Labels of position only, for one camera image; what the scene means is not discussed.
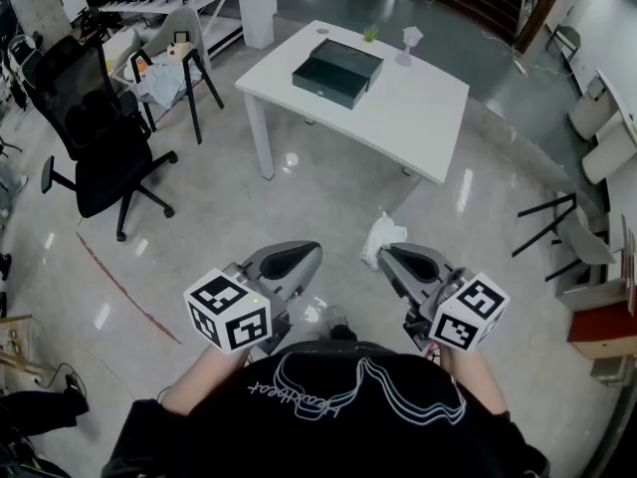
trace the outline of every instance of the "chair base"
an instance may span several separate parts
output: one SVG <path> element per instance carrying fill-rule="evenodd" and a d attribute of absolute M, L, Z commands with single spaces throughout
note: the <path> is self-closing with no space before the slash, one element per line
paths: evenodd
<path fill-rule="evenodd" d="M 173 150 L 171 150 L 170 152 L 166 153 L 162 157 L 153 161 L 146 175 L 156 170 L 159 166 L 161 166 L 166 161 L 174 164 L 178 160 L 179 158 L 177 157 L 177 154 Z M 157 195 L 155 195 L 154 193 L 150 192 L 148 189 L 143 187 L 141 184 L 137 185 L 134 190 L 126 194 L 121 199 L 121 206 L 119 207 L 119 218 L 117 220 L 117 232 L 116 232 L 117 242 L 120 242 L 120 243 L 126 240 L 126 234 L 123 232 L 123 224 L 126 220 L 126 213 L 128 212 L 128 205 L 130 205 L 130 198 L 132 197 L 132 193 L 134 193 L 135 191 L 139 191 L 146 198 L 149 198 L 150 200 L 155 202 L 157 205 L 161 206 L 163 208 L 163 215 L 166 218 L 172 218 L 175 215 L 175 210 L 170 205 L 168 205 Z"/>

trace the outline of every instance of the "shiny tiled floor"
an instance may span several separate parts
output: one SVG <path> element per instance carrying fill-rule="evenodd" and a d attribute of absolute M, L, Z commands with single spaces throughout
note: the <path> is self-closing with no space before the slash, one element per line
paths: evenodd
<path fill-rule="evenodd" d="M 514 420 L 549 457 L 552 476 L 575 476 L 617 391 L 590 379 L 590 362 L 565 343 L 569 314 L 543 282 L 560 258 L 545 241 L 511 258 L 515 245 L 545 221 L 519 221 L 516 213 L 545 201 L 547 193 L 464 127 L 445 184 L 423 180 L 412 190 L 415 179 L 391 159 L 275 108 L 267 117 L 277 173 L 268 182 L 234 89 L 264 54 L 235 46 L 214 61 L 213 81 L 226 109 L 220 111 L 205 88 L 196 90 L 202 145 L 186 102 L 159 123 L 150 139 L 153 153 L 173 149 L 179 162 L 145 185 L 172 203 L 176 215 L 166 220 L 157 206 L 134 198 L 123 244 L 115 241 L 118 205 L 83 220 L 70 191 L 56 185 L 40 192 L 40 171 L 51 154 L 57 169 L 74 177 L 45 120 L 31 112 L 17 132 L 15 110 L 3 121 L 3 137 L 25 148 L 11 153 L 11 161 L 31 177 L 2 241 L 2 251 L 14 256 L 5 286 L 10 314 L 33 314 L 34 358 L 72 364 L 92 408 L 79 427 L 35 438 L 39 450 L 74 477 L 98 476 L 130 403 L 155 397 L 205 347 L 191 328 L 183 290 L 209 269 L 268 244 L 313 239 L 324 249 L 315 279 L 292 307 L 300 321 L 296 338 L 313 330 L 303 322 L 309 307 L 339 304 L 360 338 L 415 352 L 401 328 L 404 305 L 380 273 L 358 259 L 380 212 L 399 205 L 395 218 L 411 241 L 486 272 L 512 295 L 485 352 Z M 7 381 L 35 387 L 10 373 Z"/>

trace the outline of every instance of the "floor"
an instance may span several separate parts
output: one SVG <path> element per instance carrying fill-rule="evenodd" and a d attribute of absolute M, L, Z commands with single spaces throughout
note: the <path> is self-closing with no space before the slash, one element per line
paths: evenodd
<path fill-rule="evenodd" d="M 299 25 L 277 20 L 278 37 Z M 291 338 L 327 304 L 346 310 L 362 339 L 415 353 L 401 325 L 406 307 L 378 272 L 358 258 L 382 210 L 394 211 L 409 240 L 437 248 L 454 264 L 484 271 L 512 296 L 508 313 L 484 351 L 529 443 L 552 463 L 554 478 L 577 475 L 592 453 L 618 391 L 589 377 L 591 363 L 565 342 L 569 312 L 543 276 L 557 268 L 547 240 L 517 259 L 514 247 L 548 215 L 518 220 L 518 211 L 548 194 L 466 125 L 447 181 L 435 186 L 406 176 L 378 152 L 319 124 L 270 108 L 276 175 L 259 172 L 243 98 L 234 82 L 267 52 L 235 45 L 213 62 L 226 108 L 205 87 L 195 93 L 203 133 L 197 146 L 188 105 L 180 103 L 149 143 L 154 155 L 175 150 L 145 185 L 172 203 L 164 219 L 145 198 L 133 199 L 125 243 L 115 241 L 118 205 L 91 219 L 78 214 L 72 192 L 40 191 L 40 172 L 54 155 L 73 178 L 73 164 L 53 129 L 30 112 L 17 131 L 16 109 L 0 133 L 24 148 L 10 162 L 31 180 L 7 221 L 1 251 L 14 257 L 10 315 L 32 314 L 32 359 L 65 361 L 80 374 L 91 412 L 77 428 L 35 437 L 38 450 L 74 477 L 98 476 L 136 398 L 156 397 L 205 348 L 192 329 L 182 292 L 213 267 L 243 261 L 260 247 L 294 239 L 319 241 L 323 261 L 292 307 Z M 7 373 L 15 389 L 37 388 Z M 53 389 L 63 387 L 59 378 Z"/>
<path fill-rule="evenodd" d="M 238 1 L 229 0 L 226 5 L 238 7 Z M 290 20 L 307 23 L 318 19 L 360 32 L 377 24 L 379 40 L 400 49 L 404 48 L 402 29 L 417 26 L 424 37 L 411 50 L 414 56 L 469 85 L 470 97 L 538 145 L 603 209 L 602 188 L 590 185 L 581 171 L 581 159 L 590 145 L 566 119 L 579 93 L 566 78 L 558 47 L 554 44 L 544 51 L 547 30 L 538 34 L 525 55 L 529 75 L 524 77 L 505 45 L 490 40 L 479 24 L 441 4 L 426 0 L 278 0 L 278 8 L 278 15 Z"/>

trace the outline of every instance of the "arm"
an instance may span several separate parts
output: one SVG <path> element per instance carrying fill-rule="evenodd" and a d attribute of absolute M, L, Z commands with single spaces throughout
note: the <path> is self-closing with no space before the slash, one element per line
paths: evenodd
<path fill-rule="evenodd" d="M 187 416 L 201 400 L 244 365 L 248 353 L 224 355 L 210 346 L 164 394 L 161 405 L 169 412 Z"/>
<path fill-rule="evenodd" d="M 440 346 L 441 367 L 465 386 L 492 414 L 506 412 L 507 403 L 481 353 L 462 353 Z"/>

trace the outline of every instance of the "desk leg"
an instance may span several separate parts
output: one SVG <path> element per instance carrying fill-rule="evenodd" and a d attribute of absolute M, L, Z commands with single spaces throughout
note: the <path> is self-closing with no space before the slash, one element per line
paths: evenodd
<path fill-rule="evenodd" d="M 250 119 L 250 126 L 252 127 L 252 136 L 255 139 L 255 147 L 259 156 L 261 174 L 265 179 L 272 180 L 272 177 L 275 176 L 275 169 L 272 166 L 272 153 L 270 152 L 270 140 L 268 139 L 263 100 L 255 98 L 248 93 L 244 93 L 244 98 L 248 109 L 248 119 Z"/>

